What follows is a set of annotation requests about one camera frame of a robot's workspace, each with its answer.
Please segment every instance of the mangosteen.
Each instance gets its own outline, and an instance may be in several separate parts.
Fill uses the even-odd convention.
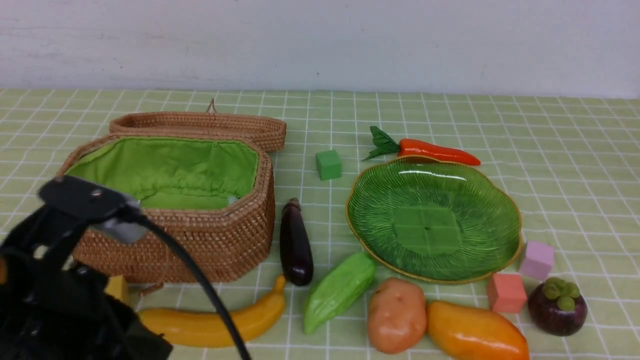
[[[578,332],[587,318],[587,304],[573,282],[550,277],[529,295],[527,307],[537,327],[556,336]]]

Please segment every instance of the toy block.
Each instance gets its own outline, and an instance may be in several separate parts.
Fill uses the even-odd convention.
[[[317,152],[316,170],[322,181],[340,178],[342,176],[342,161],[338,152],[335,150]]]
[[[110,277],[109,282],[107,283],[107,288],[104,292],[116,298],[120,302],[131,306],[129,301],[129,287],[124,276],[118,275]]]
[[[524,258],[520,263],[520,272],[522,275],[532,277],[534,279],[544,281],[549,277],[551,269],[554,267],[553,246],[538,241],[527,241],[527,248],[524,252]]]
[[[496,313],[521,312],[527,292],[519,274],[493,274],[486,287],[489,306]]]

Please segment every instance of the grid pattern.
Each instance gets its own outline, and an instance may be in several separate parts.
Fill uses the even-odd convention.
[[[312,241],[316,280],[360,249],[344,204],[356,175],[390,159],[360,161],[372,149],[370,125],[391,137],[412,137],[465,149],[519,205],[525,240],[553,245],[553,275],[575,281],[589,306],[588,323],[568,338],[548,336],[525,311],[506,315],[529,340],[533,359],[640,359],[640,99],[579,99],[352,92],[183,92],[0,90],[0,235],[38,206],[35,192],[68,154],[107,132],[108,121],[134,111],[259,114],[288,123],[287,144],[273,154],[276,201],[298,197]],[[314,154],[335,149],[340,179],[320,181]],[[272,255],[231,284],[218,284],[231,309],[267,292],[280,272],[276,227]],[[516,271],[516,266],[507,272]],[[377,281],[393,274],[380,267]],[[536,282],[524,278],[530,291]],[[486,282],[418,284],[428,299],[486,307]],[[167,284],[136,309],[210,309],[192,284]],[[313,335],[302,331],[307,289],[287,287],[282,319],[252,341],[256,359],[378,359],[365,335],[371,291]],[[232,359],[233,348],[177,347],[174,359]],[[446,359],[425,337],[394,359]]]

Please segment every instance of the lavender cube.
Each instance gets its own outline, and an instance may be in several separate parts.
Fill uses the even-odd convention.
[[[520,273],[544,281],[554,267],[554,248],[538,241],[527,241],[524,259],[520,264]]]

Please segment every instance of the pink cube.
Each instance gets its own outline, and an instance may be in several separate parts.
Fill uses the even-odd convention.
[[[496,313],[519,313],[527,303],[527,292],[518,274],[493,274],[486,287],[489,306]]]
[[[527,249],[520,263],[519,272],[540,281],[547,280],[554,267],[554,253],[555,250],[551,245],[538,241],[527,241]]]

